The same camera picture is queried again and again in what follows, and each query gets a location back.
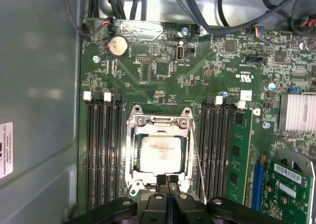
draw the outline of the silver heatsink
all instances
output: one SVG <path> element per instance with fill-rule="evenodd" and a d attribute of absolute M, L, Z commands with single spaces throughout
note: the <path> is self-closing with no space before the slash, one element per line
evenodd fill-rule
<path fill-rule="evenodd" d="M 279 130 L 316 132 L 316 95 L 283 94 L 280 104 Z"/>

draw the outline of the cpu socket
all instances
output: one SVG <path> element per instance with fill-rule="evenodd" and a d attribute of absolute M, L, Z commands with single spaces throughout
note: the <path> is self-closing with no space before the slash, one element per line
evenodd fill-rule
<path fill-rule="evenodd" d="M 151 190 L 157 175 L 178 175 L 180 191 L 187 192 L 195 159 L 191 109 L 184 108 L 179 116 L 165 116 L 144 114 L 141 106 L 135 105 L 126 124 L 125 182 L 129 195 Z"/>

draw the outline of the white label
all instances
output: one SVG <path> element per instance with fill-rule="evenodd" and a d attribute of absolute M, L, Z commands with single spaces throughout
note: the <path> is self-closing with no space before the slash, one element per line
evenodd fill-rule
<path fill-rule="evenodd" d="M 279 166 L 278 164 L 275 164 L 275 171 L 299 184 L 302 184 L 302 177 L 288 170 L 287 168 L 284 168 L 282 166 Z"/>
<path fill-rule="evenodd" d="M 296 192 L 291 188 L 285 186 L 283 183 L 280 183 L 279 188 L 291 197 L 296 198 Z"/>
<path fill-rule="evenodd" d="M 0 179 L 13 172 L 13 123 L 0 124 Z"/>

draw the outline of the silver screw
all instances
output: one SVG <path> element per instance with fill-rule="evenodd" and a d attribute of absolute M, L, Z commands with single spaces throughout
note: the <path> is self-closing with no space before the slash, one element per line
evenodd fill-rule
<path fill-rule="evenodd" d="M 130 201 L 124 201 L 123 202 L 123 205 L 129 205 L 130 204 Z"/>
<path fill-rule="evenodd" d="M 180 194 L 179 197 L 182 198 L 182 199 L 187 199 L 188 198 L 188 196 L 186 194 L 184 194 L 184 193 Z"/>
<path fill-rule="evenodd" d="M 221 205 L 223 202 L 222 202 L 222 200 L 214 199 L 213 203 L 215 203 L 216 205 Z"/>
<path fill-rule="evenodd" d="M 100 59 L 100 57 L 99 57 L 98 55 L 95 55 L 95 56 L 93 56 L 93 58 L 92 58 L 92 61 L 93 61 L 94 63 L 98 63 L 100 60 L 101 60 L 101 59 Z"/>
<path fill-rule="evenodd" d="M 262 126 L 264 129 L 269 129 L 271 127 L 271 124 L 269 122 L 264 122 Z"/>
<path fill-rule="evenodd" d="M 183 36 L 187 36 L 187 35 L 189 34 L 189 29 L 186 28 L 186 27 L 183 27 L 183 28 L 181 29 L 181 34 L 182 34 Z"/>
<path fill-rule="evenodd" d="M 187 124 L 188 124 L 188 123 L 187 123 L 187 121 L 186 121 L 185 119 L 181 119 L 180 122 L 179 122 L 179 125 L 180 125 L 180 127 L 182 127 L 182 128 L 186 127 Z"/>
<path fill-rule="evenodd" d="M 144 119 L 143 118 L 137 119 L 137 124 L 138 125 L 143 125 L 144 124 Z"/>

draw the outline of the motherboard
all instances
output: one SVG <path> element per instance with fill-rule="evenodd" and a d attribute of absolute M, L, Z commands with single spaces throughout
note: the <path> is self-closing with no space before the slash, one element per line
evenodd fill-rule
<path fill-rule="evenodd" d="M 88 18 L 84 30 L 103 21 Z M 295 39 L 262 34 L 274 43 Z M 79 213 L 120 196 L 139 200 L 155 190 L 157 175 L 176 174 L 182 192 L 201 198 L 204 189 L 206 199 L 311 223 L 315 174 L 277 158 L 283 150 L 316 156 L 310 41 L 275 46 L 251 29 L 214 36 L 196 25 L 128 20 L 83 39 Z"/>

